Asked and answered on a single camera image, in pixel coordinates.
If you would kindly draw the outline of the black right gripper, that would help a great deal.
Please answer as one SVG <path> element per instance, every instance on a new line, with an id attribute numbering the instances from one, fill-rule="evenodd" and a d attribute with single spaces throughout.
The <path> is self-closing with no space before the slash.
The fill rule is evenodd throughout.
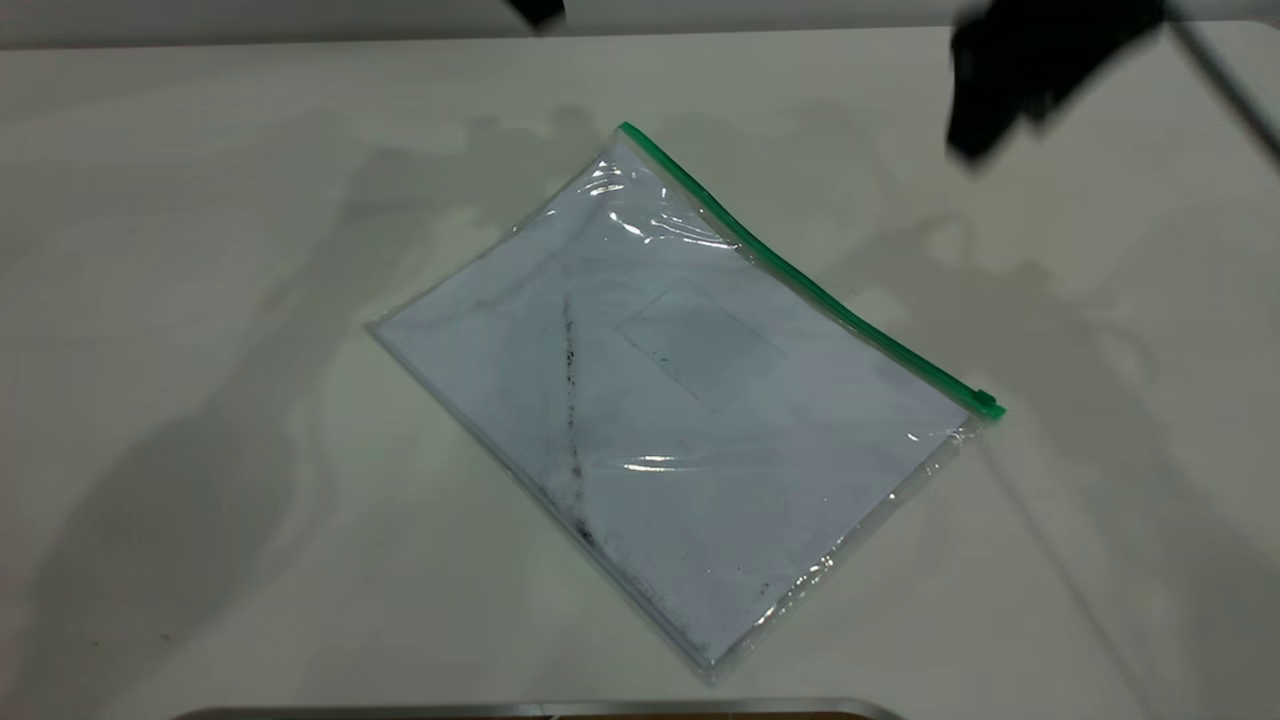
<path id="1" fill-rule="evenodd" d="M 950 38 L 954 101 L 945 143 L 982 169 L 1018 120 L 1047 122 L 1085 79 L 1167 17 L 1166 1 L 988 1 Z"/>

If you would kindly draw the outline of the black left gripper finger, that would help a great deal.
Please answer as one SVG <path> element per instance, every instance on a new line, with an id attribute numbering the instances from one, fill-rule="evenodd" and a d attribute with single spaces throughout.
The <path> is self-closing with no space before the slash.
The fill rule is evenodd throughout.
<path id="1" fill-rule="evenodd" d="M 563 0 L 507 0 L 506 5 L 532 32 L 544 32 L 566 17 Z"/>

